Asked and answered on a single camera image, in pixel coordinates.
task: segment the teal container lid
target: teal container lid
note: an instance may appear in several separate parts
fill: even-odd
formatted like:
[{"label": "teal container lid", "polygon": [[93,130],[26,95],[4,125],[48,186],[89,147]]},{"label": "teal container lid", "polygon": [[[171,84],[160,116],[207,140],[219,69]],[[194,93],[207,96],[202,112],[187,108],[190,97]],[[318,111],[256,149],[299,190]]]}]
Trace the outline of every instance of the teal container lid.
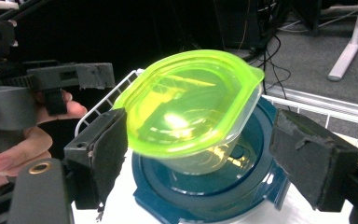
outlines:
[{"label": "teal container lid", "polygon": [[186,51],[148,66],[113,108],[127,111],[134,152],[184,157],[230,142],[227,135],[263,78],[261,69],[231,53]]}]

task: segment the wire basket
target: wire basket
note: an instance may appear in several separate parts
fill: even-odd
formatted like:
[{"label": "wire basket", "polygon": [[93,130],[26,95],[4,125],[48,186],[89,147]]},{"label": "wire basket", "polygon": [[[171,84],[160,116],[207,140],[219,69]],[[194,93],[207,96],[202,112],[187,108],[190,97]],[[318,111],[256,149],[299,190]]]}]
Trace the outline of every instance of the wire basket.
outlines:
[{"label": "wire basket", "polygon": [[[95,118],[102,113],[110,110],[118,96],[126,90],[138,76],[143,73],[143,69],[131,71],[122,81],[120,81],[104,98],[94,106],[76,125],[75,136],[81,130],[90,125]],[[299,114],[303,114],[329,131],[337,134],[358,147],[358,105],[347,103],[347,107],[341,106],[339,109],[327,108],[331,105],[324,101],[312,98],[311,104],[301,103],[294,100],[283,99],[281,97],[262,95],[265,99],[274,104],[277,108],[290,109]]]}]

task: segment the clear plastic container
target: clear plastic container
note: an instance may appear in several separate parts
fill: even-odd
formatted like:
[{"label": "clear plastic container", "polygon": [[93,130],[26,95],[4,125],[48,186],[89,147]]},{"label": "clear plastic container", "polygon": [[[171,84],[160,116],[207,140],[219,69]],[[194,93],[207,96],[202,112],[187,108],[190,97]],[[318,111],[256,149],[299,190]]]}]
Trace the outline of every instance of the clear plastic container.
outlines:
[{"label": "clear plastic container", "polygon": [[175,171],[221,167],[261,94],[264,73],[219,50],[193,50],[153,63],[113,108],[128,113],[129,148]]}]

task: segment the human hand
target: human hand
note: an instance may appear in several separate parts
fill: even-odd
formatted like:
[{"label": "human hand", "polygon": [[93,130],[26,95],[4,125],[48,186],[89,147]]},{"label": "human hand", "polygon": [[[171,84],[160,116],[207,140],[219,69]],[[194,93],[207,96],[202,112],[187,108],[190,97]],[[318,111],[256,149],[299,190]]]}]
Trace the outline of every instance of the human hand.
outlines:
[{"label": "human hand", "polygon": [[[43,96],[38,93],[35,97],[39,103],[36,109],[38,123],[56,119],[79,119],[87,113],[87,109],[72,100],[72,94],[62,91],[66,102],[67,114],[50,116],[43,106]],[[39,127],[31,127],[23,131],[25,140],[18,145],[0,153],[0,186],[7,183],[6,176],[16,176],[22,167],[33,161],[50,158],[48,149],[52,145],[51,137]]]}]

